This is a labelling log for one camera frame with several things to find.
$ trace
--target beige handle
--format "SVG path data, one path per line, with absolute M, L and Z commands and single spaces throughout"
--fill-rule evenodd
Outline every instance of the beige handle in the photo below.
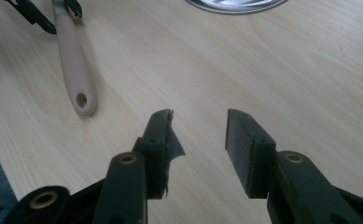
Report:
M 88 60 L 77 38 L 76 27 L 63 0 L 53 0 L 63 78 L 68 96 L 79 115 L 96 110 L 97 91 Z

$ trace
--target silver plate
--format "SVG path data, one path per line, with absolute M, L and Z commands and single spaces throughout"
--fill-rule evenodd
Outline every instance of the silver plate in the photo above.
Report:
M 193 6 L 224 14 L 248 14 L 276 7 L 286 0 L 186 0 Z

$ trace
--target utensil handle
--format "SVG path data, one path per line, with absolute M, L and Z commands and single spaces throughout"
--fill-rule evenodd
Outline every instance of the utensil handle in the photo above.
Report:
M 79 115 L 90 116 L 96 110 L 97 90 L 76 27 L 63 0 L 53 0 L 53 13 L 59 42 L 63 78 L 68 96 Z

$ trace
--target light wood tabletop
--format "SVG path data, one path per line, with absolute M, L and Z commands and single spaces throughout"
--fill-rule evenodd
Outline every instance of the light wood tabletop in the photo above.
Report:
M 54 22 L 50 1 L 33 2 Z M 229 108 L 363 197 L 363 1 L 290 0 L 242 16 L 183 0 L 79 3 L 98 92 L 87 118 L 68 98 L 56 35 L 0 1 L 0 162 L 18 199 L 104 178 L 166 108 L 186 156 L 172 161 L 168 197 L 149 201 L 150 223 L 270 223 L 225 150 Z

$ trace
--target wood grain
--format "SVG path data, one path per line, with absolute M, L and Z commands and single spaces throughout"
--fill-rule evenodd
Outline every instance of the wood grain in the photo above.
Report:
M 270 223 L 224 150 L 228 108 L 363 196 L 363 2 L 291 0 L 244 16 L 181 0 L 79 2 L 98 89 L 90 118 L 68 100 L 56 36 L 0 1 L 0 162 L 18 199 L 103 178 L 164 108 L 187 156 L 172 162 L 169 196 L 149 202 L 151 223 Z M 54 21 L 50 1 L 35 5 Z

